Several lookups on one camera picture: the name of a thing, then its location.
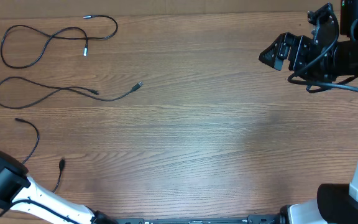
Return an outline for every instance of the wooden table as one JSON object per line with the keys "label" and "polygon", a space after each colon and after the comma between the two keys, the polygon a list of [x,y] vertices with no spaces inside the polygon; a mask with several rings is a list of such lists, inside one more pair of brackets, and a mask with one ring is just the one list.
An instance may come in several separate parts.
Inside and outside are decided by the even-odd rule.
{"label": "wooden table", "polygon": [[[115,102],[60,92],[24,110],[0,107],[0,150],[23,160],[52,189],[58,162],[67,160],[57,194],[112,217],[240,217],[277,213],[315,198],[321,183],[348,183],[356,168],[358,94],[311,95],[260,63],[259,53],[282,32],[309,34],[304,12],[120,16],[115,37],[52,40],[33,67],[14,70],[0,58],[0,81],[22,76],[46,85],[85,86]],[[26,24],[47,33],[68,26],[89,36],[114,27],[107,19],[0,20],[5,30]],[[70,31],[65,36],[81,36]],[[4,54],[13,65],[38,57],[46,38],[17,29]],[[0,89],[11,106],[50,90],[12,80]],[[44,223],[9,212],[0,223]]]}

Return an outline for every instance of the black cable on robot arm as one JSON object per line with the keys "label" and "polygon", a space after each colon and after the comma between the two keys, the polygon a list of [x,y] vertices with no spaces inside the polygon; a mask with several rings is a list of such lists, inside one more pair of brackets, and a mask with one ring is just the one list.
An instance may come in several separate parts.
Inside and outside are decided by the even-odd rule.
{"label": "black cable on robot arm", "polygon": [[62,220],[65,220],[68,223],[73,223],[73,224],[79,224],[78,222],[72,220],[71,218],[65,217],[57,212],[55,212],[54,210],[52,210],[51,208],[46,207],[45,205],[42,205],[41,203],[35,202],[33,200],[29,200],[29,199],[23,199],[23,200],[18,200],[16,202],[13,202],[10,204],[9,208],[4,209],[1,213],[0,213],[0,218],[5,215],[5,213],[7,211],[9,211],[9,209],[11,209],[13,206],[17,205],[18,203],[29,203],[35,206],[38,206],[40,208],[45,209],[47,212],[50,212],[53,215],[56,215],[57,217],[61,218]]}
{"label": "black cable on robot arm", "polygon": [[[354,81],[357,77],[349,77],[339,83],[336,83],[338,85],[345,85],[345,84],[348,84],[352,81]],[[309,86],[306,88],[307,92],[308,93],[320,93],[322,91],[327,91],[327,90],[332,90],[332,88],[318,88],[318,89],[315,89],[315,90],[310,90]]]}
{"label": "black cable on robot arm", "polygon": [[347,86],[347,85],[341,85],[341,84],[334,84],[334,83],[325,83],[325,82],[312,82],[312,81],[302,81],[302,80],[294,80],[293,78],[298,77],[299,75],[304,74],[307,69],[309,69],[311,66],[313,66],[315,63],[319,62],[326,53],[328,53],[336,44],[338,38],[339,38],[339,23],[338,20],[335,16],[335,14],[333,12],[330,12],[330,15],[334,21],[334,25],[335,25],[335,38],[333,40],[333,42],[327,47],[326,50],[324,50],[319,56],[317,56],[313,61],[311,61],[309,64],[307,64],[305,67],[303,67],[302,69],[300,69],[299,71],[296,71],[294,73],[292,73],[292,75],[290,75],[287,80],[290,83],[293,84],[297,84],[297,85],[306,85],[306,86],[318,86],[321,87],[322,89],[332,89],[332,88],[338,88],[338,89],[342,89],[342,90],[349,90],[349,91],[354,91],[356,93],[358,93],[358,87],[353,87],[353,86]]}

